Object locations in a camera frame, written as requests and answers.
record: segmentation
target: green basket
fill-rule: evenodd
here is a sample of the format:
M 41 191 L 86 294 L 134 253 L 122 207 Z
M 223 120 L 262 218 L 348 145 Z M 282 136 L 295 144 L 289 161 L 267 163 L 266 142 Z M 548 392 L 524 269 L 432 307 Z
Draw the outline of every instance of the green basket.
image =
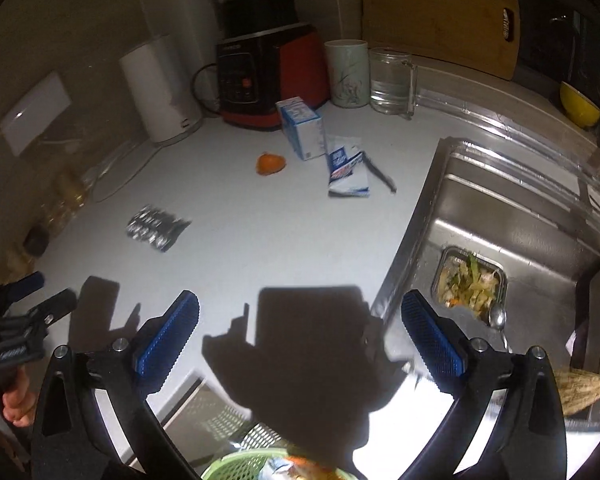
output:
M 285 449 L 250 449 L 231 453 L 216 460 L 202 474 L 202 480 L 258 480 L 258 475 L 269 458 L 288 456 Z M 336 473 L 342 480 L 357 480 L 340 469 Z

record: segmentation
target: wooden cutting board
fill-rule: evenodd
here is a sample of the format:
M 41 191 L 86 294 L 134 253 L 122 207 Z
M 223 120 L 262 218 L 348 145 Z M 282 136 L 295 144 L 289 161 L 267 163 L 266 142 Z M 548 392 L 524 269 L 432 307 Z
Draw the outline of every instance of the wooden cutting board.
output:
M 518 0 L 363 0 L 363 37 L 511 79 L 520 44 Z

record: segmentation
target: yellow bowl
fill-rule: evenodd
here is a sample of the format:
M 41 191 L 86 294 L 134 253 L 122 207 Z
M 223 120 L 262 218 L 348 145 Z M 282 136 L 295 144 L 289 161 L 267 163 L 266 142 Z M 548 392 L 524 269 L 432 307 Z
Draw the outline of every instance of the yellow bowl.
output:
M 564 81 L 560 83 L 560 101 L 567 117 L 581 128 L 593 126 L 600 118 L 600 108 Z

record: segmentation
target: water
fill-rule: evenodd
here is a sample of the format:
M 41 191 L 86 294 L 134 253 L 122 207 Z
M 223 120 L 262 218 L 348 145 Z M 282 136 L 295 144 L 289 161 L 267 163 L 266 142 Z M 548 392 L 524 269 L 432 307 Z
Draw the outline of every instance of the water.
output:
M 387 114 L 406 113 L 409 101 L 409 84 L 387 83 L 371 80 L 371 106 L 374 110 Z

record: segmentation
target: spoon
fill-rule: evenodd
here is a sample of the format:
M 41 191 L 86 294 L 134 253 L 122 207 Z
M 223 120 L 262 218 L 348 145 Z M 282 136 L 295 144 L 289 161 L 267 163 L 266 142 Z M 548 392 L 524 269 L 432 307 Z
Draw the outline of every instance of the spoon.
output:
M 504 348 L 510 354 L 513 354 L 513 350 L 509 346 L 507 342 L 507 338 L 504 335 L 504 326 L 507 323 L 507 311 L 504 310 L 504 307 L 499 303 L 493 303 L 489 309 L 489 326 L 494 330 L 500 332 L 500 336 L 502 337 L 502 343 L 504 344 Z

